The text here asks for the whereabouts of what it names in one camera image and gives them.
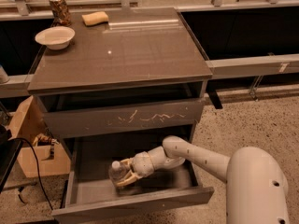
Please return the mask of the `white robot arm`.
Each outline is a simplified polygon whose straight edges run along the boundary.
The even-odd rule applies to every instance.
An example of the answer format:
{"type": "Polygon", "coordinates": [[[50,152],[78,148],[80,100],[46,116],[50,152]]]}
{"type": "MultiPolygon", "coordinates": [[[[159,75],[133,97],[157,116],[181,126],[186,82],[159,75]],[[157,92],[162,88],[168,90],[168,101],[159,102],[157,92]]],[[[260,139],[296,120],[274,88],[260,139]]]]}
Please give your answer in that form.
{"type": "Polygon", "coordinates": [[[184,161],[226,184],[227,224],[290,224],[287,178],[278,162],[257,147],[242,147],[227,157],[171,135],[155,149],[114,161],[110,178],[116,187],[125,187],[184,161]]]}

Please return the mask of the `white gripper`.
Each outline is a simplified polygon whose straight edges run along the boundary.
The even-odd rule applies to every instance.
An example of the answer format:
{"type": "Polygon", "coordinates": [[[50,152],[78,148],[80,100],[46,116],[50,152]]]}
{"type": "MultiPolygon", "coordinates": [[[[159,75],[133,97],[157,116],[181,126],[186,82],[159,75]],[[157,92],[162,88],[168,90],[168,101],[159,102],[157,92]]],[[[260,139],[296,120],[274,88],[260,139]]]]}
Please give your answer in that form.
{"type": "Polygon", "coordinates": [[[129,158],[121,160],[121,168],[126,172],[134,170],[135,173],[129,172],[121,178],[116,183],[117,188],[123,188],[131,185],[138,180],[138,176],[147,177],[154,172],[154,166],[148,152],[138,153],[132,159],[129,158]]]}

